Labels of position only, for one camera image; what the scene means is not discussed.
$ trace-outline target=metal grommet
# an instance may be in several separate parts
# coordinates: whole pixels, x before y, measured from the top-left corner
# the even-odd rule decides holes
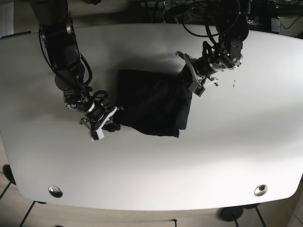
[[[50,186],[48,191],[53,197],[60,198],[63,196],[63,192],[57,186]]]
[[[41,25],[40,25],[39,29],[40,29],[41,38],[42,38],[42,40],[46,43],[46,36],[45,36],[45,34],[44,34],[44,31],[43,31]]]
[[[255,189],[255,196],[262,196],[264,195],[268,190],[268,187],[266,185],[260,185],[258,188]]]
[[[69,35],[74,33],[74,25],[71,17],[71,12],[69,12],[69,20],[66,22],[66,32]]]

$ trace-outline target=table surface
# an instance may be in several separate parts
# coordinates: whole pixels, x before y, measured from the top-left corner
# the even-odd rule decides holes
[[[184,62],[175,52],[198,58],[204,41],[164,24],[94,26],[76,35],[94,90],[111,95],[118,69],[177,74]],[[180,138],[122,127],[91,142],[82,115],[65,108],[38,34],[0,40],[0,131],[18,190],[31,200],[114,210],[288,198],[303,173],[302,49],[303,40],[251,31],[241,67],[217,73],[219,87],[193,96]],[[256,197],[262,184],[268,192]],[[51,185],[61,198],[50,195]]]

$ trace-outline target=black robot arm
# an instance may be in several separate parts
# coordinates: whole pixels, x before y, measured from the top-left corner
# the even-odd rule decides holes
[[[186,63],[181,74],[192,76],[193,82],[189,89],[198,96],[204,93],[207,86],[211,84],[219,85],[219,80],[212,76],[214,73],[226,69],[233,70],[241,65],[242,45],[249,33],[246,16],[250,13],[250,0],[220,0],[220,18],[216,26],[218,31],[216,34],[211,34],[207,23],[207,12],[210,9],[216,10],[218,7],[213,1],[208,1],[207,3],[205,28],[207,37],[209,37],[213,45],[211,46],[207,41],[204,41],[202,57],[198,59],[182,52],[176,53]],[[215,41],[215,36],[219,37],[218,42]]]
[[[55,73],[55,83],[63,91],[68,108],[76,109],[85,115],[80,123],[90,129],[92,141],[103,138],[102,127],[108,124],[117,107],[107,99],[106,91],[97,91],[91,95],[92,71],[81,55],[67,0],[26,0],[39,22],[41,50],[45,44],[51,70]],[[84,81],[85,67],[89,77]]]

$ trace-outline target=floor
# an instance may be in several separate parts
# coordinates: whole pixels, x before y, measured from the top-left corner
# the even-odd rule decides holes
[[[108,23],[133,23],[142,21],[143,15],[133,14],[138,5],[127,0],[102,0],[97,6],[88,4],[86,0],[69,0],[69,8],[74,18],[75,26],[101,25]],[[38,23],[29,4],[15,2],[14,9],[15,33],[31,30],[36,32]],[[288,26],[292,19],[283,19]],[[303,32],[303,18],[292,29],[283,29],[282,35],[296,36]],[[8,164],[4,147],[0,139],[0,167]],[[0,192],[8,184],[0,172]],[[302,194],[303,184],[297,193],[284,200],[294,210]],[[32,201],[23,198],[16,186],[11,185],[0,201],[0,226],[19,226]],[[259,210],[268,227],[286,227],[292,214],[281,201],[260,204]],[[30,213],[24,227],[173,227],[171,219],[178,220],[179,227],[234,227],[234,223],[223,222],[218,218],[220,209],[193,211],[118,211],[98,210],[54,204],[36,204]],[[239,219],[240,227],[260,227],[261,222],[255,210],[245,210]]]

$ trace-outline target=black fabric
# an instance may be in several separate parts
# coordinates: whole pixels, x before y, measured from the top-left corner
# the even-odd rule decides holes
[[[118,73],[117,106],[124,111],[114,121],[141,133],[179,137],[186,129],[192,93],[191,78],[154,72],[121,70]]]

